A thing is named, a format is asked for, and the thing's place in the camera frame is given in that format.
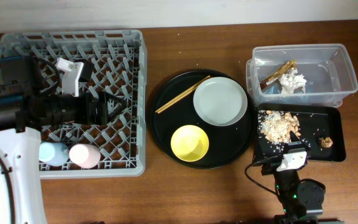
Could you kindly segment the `pink cup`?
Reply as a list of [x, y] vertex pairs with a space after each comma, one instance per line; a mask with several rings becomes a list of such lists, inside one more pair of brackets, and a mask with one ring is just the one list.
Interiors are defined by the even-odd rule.
[[75, 144], [69, 151], [70, 160], [84, 169], [90, 169], [98, 165], [100, 150], [90, 144]]

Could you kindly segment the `white tissue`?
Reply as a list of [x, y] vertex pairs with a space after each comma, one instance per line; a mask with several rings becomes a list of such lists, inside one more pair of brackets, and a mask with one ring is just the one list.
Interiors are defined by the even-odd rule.
[[306, 93], [306, 79], [302, 74], [298, 74], [296, 68], [290, 68], [279, 79], [282, 86], [281, 94], [294, 94], [298, 89]]

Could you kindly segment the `gold snack wrapper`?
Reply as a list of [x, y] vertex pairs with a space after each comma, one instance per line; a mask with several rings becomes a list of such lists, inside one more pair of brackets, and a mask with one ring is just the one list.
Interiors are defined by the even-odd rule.
[[259, 82], [260, 89], [263, 90], [267, 88], [270, 84], [275, 82], [277, 79], [279, 79], [284, 73], [289, 71], [289, 69], [295, 69], [296, 68], [296, 60], [289, 60], [285, 62], [278, 70], [276, 70], [274, 73], [272, 73], [269, 77], [263, 79]]

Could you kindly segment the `yellow bowl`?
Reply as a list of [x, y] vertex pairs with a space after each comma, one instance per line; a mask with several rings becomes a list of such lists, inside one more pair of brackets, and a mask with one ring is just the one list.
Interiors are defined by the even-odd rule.
[[172, 135], [170, 146], [174, 155], [185, 162], [202, 159], [209, 149], [209, 138], [198, 126], [185, 125], [178, 128]]

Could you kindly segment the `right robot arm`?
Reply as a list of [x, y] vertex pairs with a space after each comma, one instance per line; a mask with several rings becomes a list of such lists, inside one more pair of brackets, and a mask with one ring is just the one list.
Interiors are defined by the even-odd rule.
[[307, 165], [310, 147], [290, 133], [290, 142], [284, 150], [262, 163], [262, 175], [272, 174], [275, 190], [283, 207], [283, 215], [275, 215], [274, 223], [318, 223], [323, 213], [322, 204], [326, 187], [313, 179], [300, 179], [298, 171]]

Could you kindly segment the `blue cup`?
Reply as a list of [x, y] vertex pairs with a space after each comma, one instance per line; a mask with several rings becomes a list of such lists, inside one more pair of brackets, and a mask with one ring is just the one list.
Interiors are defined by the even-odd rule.
[[64, 143], [43, 142], [39, 147], [39, 161], [58, 167], [69, 160], [68, 147]]

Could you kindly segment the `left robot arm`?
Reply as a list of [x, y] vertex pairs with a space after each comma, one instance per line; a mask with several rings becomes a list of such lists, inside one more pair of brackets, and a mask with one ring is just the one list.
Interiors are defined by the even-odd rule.
[[[39, 147], [44, 126], [67, 122], [107, 125], [127, 101], [105, 91], [80, 94], [78, 83], [90, 77], [94, 66], [87, 60], [56, 63], [29, 57], [30, 75], [21, 82], [0, 86], [0, 223], [46, 223], [40, 184]], [[44, 90], [32, 75], [43, 63], [64, 75]], [[121, 109], [109, 111], [109, 103]]]

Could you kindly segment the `food scraps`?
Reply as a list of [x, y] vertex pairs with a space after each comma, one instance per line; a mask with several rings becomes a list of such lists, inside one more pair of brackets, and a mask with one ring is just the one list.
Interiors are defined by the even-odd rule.
[[258, 130], [272, 144], [291, 142], [291, 134], [301, 136], [300, 121], [290, 112], [260, 110]]

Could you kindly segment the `grey plate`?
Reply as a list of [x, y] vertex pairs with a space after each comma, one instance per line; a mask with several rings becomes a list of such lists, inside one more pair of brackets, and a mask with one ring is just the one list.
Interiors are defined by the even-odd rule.
[[229, 126], [245, 115], [248, 102], [246, 92], [238, 82], [226, 77], [213, 77], [197, 87], [193, 106], [206, 123]]

